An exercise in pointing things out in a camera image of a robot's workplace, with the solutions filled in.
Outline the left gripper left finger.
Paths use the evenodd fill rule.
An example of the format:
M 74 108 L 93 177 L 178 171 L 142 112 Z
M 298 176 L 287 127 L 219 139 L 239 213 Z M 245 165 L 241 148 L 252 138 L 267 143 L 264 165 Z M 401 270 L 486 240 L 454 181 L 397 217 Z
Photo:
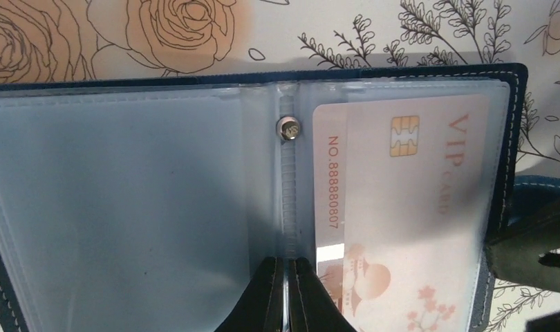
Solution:
M 283 259 L 266 257 L 216 332 L 277 332 L 283 328 Z

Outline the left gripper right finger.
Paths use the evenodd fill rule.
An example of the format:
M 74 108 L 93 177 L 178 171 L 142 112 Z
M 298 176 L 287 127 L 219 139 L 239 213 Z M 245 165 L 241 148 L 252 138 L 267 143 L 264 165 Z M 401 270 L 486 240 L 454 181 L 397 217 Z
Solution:
M 304 257 L 288 261 L 288 316 L 292 332 L 355 332 Z

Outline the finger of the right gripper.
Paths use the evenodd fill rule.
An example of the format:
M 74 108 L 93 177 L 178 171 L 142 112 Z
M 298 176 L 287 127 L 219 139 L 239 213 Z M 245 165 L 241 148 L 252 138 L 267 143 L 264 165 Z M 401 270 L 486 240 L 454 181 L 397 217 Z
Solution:
M 498 279 L 560 293 L 560 199 L 488 239 L 485 256 Z

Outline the white vip chip card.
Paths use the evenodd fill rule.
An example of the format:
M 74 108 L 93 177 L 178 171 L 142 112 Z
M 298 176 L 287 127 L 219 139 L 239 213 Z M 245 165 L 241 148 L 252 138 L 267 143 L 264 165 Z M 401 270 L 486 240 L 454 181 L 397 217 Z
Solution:
M 319 269 L 355 330 L 467 330 L 488 115 L 482 94 L 315 109 Z

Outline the blue card holder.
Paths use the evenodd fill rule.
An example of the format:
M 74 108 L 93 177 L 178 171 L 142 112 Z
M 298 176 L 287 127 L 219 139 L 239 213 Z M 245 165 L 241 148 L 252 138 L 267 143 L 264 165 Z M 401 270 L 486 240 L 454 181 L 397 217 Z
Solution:
M 0 84 L 0 324 L 216 331 L 278 257 L 290 331 L 288 261 L 322 282 L 315 109 L 482 94 L 493 165 L 466 331 L 483 331 L 486 241 L 560 199 L 560 178 L 514 172 L 527 80 L 491 64 Z

